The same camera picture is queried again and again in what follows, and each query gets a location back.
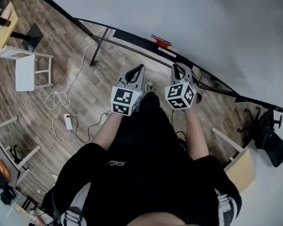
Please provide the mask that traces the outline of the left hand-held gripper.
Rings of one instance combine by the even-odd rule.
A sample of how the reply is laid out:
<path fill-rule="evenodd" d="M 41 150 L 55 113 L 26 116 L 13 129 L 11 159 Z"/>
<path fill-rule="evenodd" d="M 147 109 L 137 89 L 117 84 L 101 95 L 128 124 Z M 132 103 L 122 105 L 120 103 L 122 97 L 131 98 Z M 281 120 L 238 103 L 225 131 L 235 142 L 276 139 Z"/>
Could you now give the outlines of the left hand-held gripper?
<path fill-rule="evenodd" d="M 120 73 L 119 80 L 111 92 L 110 104 L 113 113 L 130 116 L 134 112 L 143 94 L 141 87 L 144 74 L 143 64 L 131 66 Z"/>

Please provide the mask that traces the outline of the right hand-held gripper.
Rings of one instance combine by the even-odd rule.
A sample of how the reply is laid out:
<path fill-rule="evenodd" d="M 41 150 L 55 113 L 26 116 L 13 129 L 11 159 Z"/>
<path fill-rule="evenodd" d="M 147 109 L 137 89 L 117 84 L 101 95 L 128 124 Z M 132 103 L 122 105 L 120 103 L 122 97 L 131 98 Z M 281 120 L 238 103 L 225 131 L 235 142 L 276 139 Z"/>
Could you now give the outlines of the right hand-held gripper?
<path fill-rule="evenodd" d="M 185 79 L 192 78 L 191 68 L 183 63 L 173 64 L 171 68 L 171 79 L 180 80 L 180 71 Z M 196 104 L 197 91 L 188 81 L 180 82 L 165 87 L 165 100 L 172 109 L 188 109 Z"/>

